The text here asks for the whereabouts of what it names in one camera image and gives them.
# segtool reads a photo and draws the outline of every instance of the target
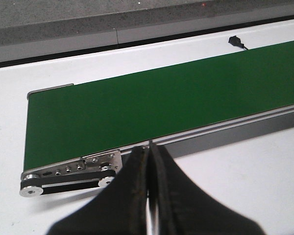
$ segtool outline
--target green belt surface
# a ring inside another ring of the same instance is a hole
[[[294,41],[38,92],[24,170],[291,104]]]

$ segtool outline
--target gray floor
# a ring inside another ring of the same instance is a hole
[[[0,62],[294,15],[294,0],[0,0]]]

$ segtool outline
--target black object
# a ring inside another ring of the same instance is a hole
[[[113,182],[48,235],[146,235],[146,201],[159,235],[264,235],[198,188],[164,146],[134,147]]]
[[[229,43],[235,47],[240,47],[242,49],[248,50],[247,47],[244,46],[244,44],[241,42],[241,39],[237,36],[233,36],[229,38]]]

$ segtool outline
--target white tabletop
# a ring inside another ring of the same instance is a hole
[[[0,69],[0,235],[44,234],[98,189],[19,196],[26,94],[294,40],[294,20]],[[257,221],[268,235],[294,235],[294,128],[176,159],[207,193]]]

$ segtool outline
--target cable connector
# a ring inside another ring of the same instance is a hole
[[[235,47],[240,47],[242,49],[248,50],[247,47],[244,46],[244,44],[241,42],[241,39],[237,36],[233,36],[229,38],[229,43]]]

